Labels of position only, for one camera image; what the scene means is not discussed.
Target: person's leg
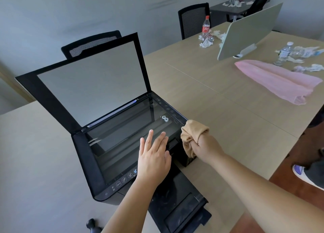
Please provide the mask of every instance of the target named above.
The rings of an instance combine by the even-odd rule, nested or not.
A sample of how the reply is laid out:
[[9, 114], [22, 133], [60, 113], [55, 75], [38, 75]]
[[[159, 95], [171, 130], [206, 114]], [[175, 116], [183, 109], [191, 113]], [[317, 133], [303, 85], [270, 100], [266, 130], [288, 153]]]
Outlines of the person's leg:
[[[320, 149], [321, 154], [324, 153], [324, 148]], [[294, 174], [303, 181], [324, 190], [324, 157], [314, 162], [309, 169], [305, 167], [293, 165]]]

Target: table top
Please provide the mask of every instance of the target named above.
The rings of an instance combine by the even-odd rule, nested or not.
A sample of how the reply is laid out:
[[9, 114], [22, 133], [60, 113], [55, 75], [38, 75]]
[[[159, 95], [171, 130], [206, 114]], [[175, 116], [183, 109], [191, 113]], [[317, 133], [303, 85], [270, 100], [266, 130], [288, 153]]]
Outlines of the table top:
[[[225, 32], [228, 26], [213, 29]], [[244, 59], [273, 62], [274, 50], [287, 41], [324, 47], [323, 42], [272, 32]], [[217, 61], [217, 39], [209, 48], [199, 43], [195, 35], [146, 55], [152, 90], [185, 117], [208, 125], [226, 153], [270, 178], [323, 105], [324, 84], [306, 98], [306, 105], [296, 106], [241, 73], [234, 65], [238, 59]], [[311, 63], [324, 64], [324, 56], [304, 64]], [[311, 74], [324, 79], [323, 72]], [[70, 134], [38, 102], [1, 115], [0, 127], [4, 232], [87, 232], [90, 218], [106, 224], [117, 207], [92, 199]], [[198, 159], [180, 169], [209, 201], [205, 208], [212, 218], [196, 232], [228, 233], [244, 211], [238, 197]], [[150, 215], [143, 232], [159, 232]]]
[[[250, 1], [255, 1], [255, 0], [244, 0], [244, 2], [250, 2]], [[211, 6], [209, 8], [210, 11], [223, 11], [226, 12], [227, 14], [232, 14], [232, 15], [240, 15], [245, 13], [250, 7], [251, 5], [247, 5], [247, 4], [242, 4], [242, 7], [228, 7], [228, 6], [224, 6], [223, 3], [229, 4], [229, 0], [226, 2], [222, 2], [218, 5], [214, 5]]]

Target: person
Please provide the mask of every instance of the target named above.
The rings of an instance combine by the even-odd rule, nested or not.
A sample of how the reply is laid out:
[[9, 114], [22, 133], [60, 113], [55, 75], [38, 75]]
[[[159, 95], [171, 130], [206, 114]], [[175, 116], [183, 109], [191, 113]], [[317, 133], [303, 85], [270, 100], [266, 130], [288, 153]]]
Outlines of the person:
[[313, 162], [310, 167], [293, 165], [292, 169], [298, 178], [324, 191], [324, 148], [319, 149], [318, 152], [320, 159]]
[[[142, 231], [153, 193], [171, 166], [166, 133], [162, 132], [153, 143], [152, 137], [150, 130], [146, 141], [140, 139], [137, 178], [102, 233]], [[324, 231], [324, 211], [243, 166], [227, 155], [210, 134], [201, 134], [198, 143], [191, 141], [191, 146], [198, 158], [212, 166], [231, 186], [266, 233]]]

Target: black pants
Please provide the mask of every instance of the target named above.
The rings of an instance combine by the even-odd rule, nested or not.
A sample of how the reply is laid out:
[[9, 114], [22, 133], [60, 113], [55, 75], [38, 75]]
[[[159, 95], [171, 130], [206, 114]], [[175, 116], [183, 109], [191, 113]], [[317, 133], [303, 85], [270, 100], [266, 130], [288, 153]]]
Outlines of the black pants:
[[305, 169], [305, 174], [314, 184], [324, 189], [324, 157]]

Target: coca-cola bottle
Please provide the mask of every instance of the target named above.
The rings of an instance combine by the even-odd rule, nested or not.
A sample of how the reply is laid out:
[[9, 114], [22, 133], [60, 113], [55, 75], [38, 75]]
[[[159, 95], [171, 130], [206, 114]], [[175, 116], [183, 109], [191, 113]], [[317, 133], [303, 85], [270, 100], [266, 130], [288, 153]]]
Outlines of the coca-cola bottle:
[[210, 29], [209, 16], [206, 16], [206, 20], [202, 24], [202, 38], [203, 41], [205, 41], [205, 39], [208, 39], [210, 42], [213, 42], [214, 38], [209, 33], [209, 29]]

